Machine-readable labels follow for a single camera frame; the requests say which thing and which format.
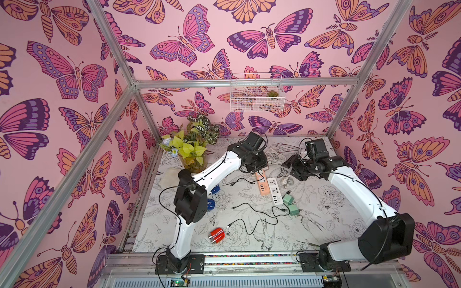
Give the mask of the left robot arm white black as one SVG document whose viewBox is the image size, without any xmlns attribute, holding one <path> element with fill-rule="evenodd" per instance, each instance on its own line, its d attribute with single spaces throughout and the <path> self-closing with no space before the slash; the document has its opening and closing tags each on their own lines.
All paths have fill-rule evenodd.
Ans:
<svg viewBox="0 0 461 288">
<path fill-rule="evenodd" d="M 187 169 L 180 170 L 179 183 L 174 186 L 175 232 L 172 243 L 166 248 L 170 271 L 182 273 L 189 268 L 194 227 L 208 211 L 208 195 L 212 189 L 237 170 L 254 174 L 265 168 L 267 145 L 266 136 L 251 132 L 245 139 L 229 145 L 224 155 L 201 173 L 194 175 Z"/>
</svg>

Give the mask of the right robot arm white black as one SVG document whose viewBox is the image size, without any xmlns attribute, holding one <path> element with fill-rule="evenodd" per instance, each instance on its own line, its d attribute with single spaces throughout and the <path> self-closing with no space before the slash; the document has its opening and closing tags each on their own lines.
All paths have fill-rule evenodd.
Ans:
<svg viewBox="0 0 461 288">
<path fill-rule="evenodd" d="M 411 254 L 415 221 L 409 214 L 400 214 L 381 200 L 343 157 L 330 156 L 324 140 L 304 138 L 298 147 L 305 152 L 297 151 L 283 167 L 299 181 L 311 176 L 329 181 L 349 200 L 366 225 L 363 234 L 354 240 L 319 247 L 318 262 L 324 271 L 335 270 L 346 261 L 377 265 Z"/>
</svg>

